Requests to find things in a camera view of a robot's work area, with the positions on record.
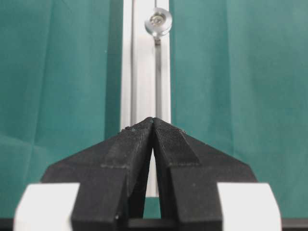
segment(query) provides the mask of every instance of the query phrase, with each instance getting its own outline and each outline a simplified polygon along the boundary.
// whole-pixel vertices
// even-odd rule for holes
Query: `black 3d-printed part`
[[[80,182],[73,229],[116,229],[143,216],[152,152],[152,118],[48,167],[41,181]]]
[[[158,118],[153,134],[162,218],[180,230],[222,230],[217,182],[256,182],[251,168]]]

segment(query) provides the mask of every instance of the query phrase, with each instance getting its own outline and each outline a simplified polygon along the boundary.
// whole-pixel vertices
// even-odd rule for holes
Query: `white block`
[[[224,231],[281,231],[281,216],[267,183],[219,182]]]
[[[79,183],[29,184],[14,217],[14,231],[72,231]]]

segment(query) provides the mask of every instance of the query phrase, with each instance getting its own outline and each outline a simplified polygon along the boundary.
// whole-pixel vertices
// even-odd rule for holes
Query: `teal green backdrop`
[[[119,130],[122,0],[0,1],[0,217]],[[170,0],[172,123],[308,217],[308,1]],[[148,199],[145,217],[159,217]]]
[[[308,1],[170,2],[172,123],[308,217]]]
[[[46,167],[119,131],[121,0],[0,1],[0,218]]]

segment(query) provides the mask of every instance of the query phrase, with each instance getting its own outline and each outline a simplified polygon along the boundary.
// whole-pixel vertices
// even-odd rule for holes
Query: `bolt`
[[[169,11],[155,7],[152,14],[145,20],[146,31],[159,40],[161,36],[166,35],[172,27],[172,16]]]

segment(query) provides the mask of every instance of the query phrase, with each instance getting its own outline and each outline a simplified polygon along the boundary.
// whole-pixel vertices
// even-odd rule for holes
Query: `round metal fitting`
[[[146,31],[155,39],[166,35],[172,27],[172,16],[169,11],[155,7],[148,19],[145,20]]]

